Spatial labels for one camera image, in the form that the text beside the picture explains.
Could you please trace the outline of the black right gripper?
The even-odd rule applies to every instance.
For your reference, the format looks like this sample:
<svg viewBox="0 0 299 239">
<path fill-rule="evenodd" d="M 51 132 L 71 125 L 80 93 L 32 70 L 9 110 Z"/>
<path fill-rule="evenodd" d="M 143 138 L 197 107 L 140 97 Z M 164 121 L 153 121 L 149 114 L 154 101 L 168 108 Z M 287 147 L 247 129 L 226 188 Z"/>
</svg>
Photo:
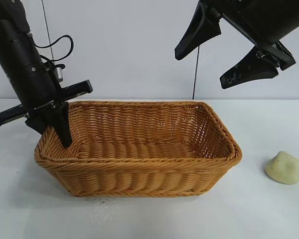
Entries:
<svg viewBox="0 0 299 239">
<path fill-rule="evenodd" d="M 220 35 L 221 17 L 255 45 L 220 77 L 222 89 L 276 77 L 277 67 L 261 57 L 262 51 L 273 55 L 281 70 L 296 63 L 280 40 L 299 27 L 299 0 L 199 1 L 184 36 L 174 49 L 176 60 L 182 60 L 202 43 Z"/>
</svg>

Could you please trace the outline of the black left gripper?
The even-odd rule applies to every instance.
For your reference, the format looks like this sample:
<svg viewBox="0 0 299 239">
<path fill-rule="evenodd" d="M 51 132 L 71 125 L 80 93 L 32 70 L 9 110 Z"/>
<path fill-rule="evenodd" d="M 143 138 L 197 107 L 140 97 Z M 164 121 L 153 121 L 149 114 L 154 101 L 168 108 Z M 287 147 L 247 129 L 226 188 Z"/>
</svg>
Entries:
<svg viewBox="0 0 299 239">
<path fill-rule="evenodd" d="M 43 135 L 54 127 L 64 147 L 72 144 L 69 127 L 68 100 L 93 91 L 89 80 L 61 87 L 51 62 L 41 58 L 0 57 L 0 66 L 6 74 L 20 104 L 0 112 L 0 126 L 25 117 L 25 124 Z"/>
</svg>

